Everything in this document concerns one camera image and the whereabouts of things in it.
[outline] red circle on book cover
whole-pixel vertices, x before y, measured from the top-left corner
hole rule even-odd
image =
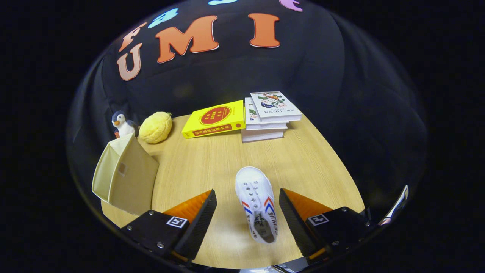
[[[214,107],[207,111],[201,118],[200,122],[202,124],[214,124],[218,123],[229,116],[231,113],[231,108],[227,106]]]

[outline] penguin plush toy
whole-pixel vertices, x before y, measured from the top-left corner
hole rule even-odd
[[[138,136],[138,125],[134,121],[126,119],[123,111],[116,111],[111,117],[111,123],[116,127],[114,131],[116,137],[123,137],[129,134],[135,134],[135,137]]]

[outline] black fabric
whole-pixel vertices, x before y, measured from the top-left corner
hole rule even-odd
[[[163,12],[178,15],[148,29]],[[127,30],[94,62],[80,84],[67,126],[71,171],[90,205],[100,212],[91,192],[97,161],[114,139],[111,115],[123,110],[141,124],[157,111],[187,115],[219,103],[241,100],[252,91],[282,91],[310,119],[352,175],[366,206],[379,218],[392,206],[404,185],[411,194],[422,172],[427,132],[417,91],[406,72],[379,43],[355,25],[302,2],[299,13],[267,1],[237,1],[208,6],[185,1],[164,8],[147,21],[122,52]],[[254,23],[249,13],[280,18],[275,36],[281,46],[249,44]],[[176,53],[158,64],[155,34],[175,26],[186,31],[197,18],[217,15],[213,51]],[[121,79],[116,61],[136,44],[141,70],[130,81]],[[131,55],[127,58],[130,69]]]

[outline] red and blue chevron stripe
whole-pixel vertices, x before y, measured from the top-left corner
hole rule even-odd
[[[244,203],[244,201],[241,201],[241,203],[242,203],[242,207],[244,207],[244,210],[245,210],[245,211],[247,211],[247,212],[249,212],[249,213],[253,214],[253,212],[251,212],[249,209],[247,209],[247,208],[246,208],[246,207],[248,207],[248,208],[249,208],[249,205],[248,205],[248,204]]]
[[[276,215],[275,210],[273,209],[275,205],[273,204],[273,201],[271,201],[269,197],[266,199],[266,201],[264,201],[264,206],[266,207],[264,212],[268,212],[268,208],[270,208],[273,211],[273,213]]]

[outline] white sneaker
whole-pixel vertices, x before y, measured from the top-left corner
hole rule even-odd
[[[278,236],[273,187],[266,175],[254,167],[236,174],[236,194],[244,211],[251,236],[256,242],[273,243]]]

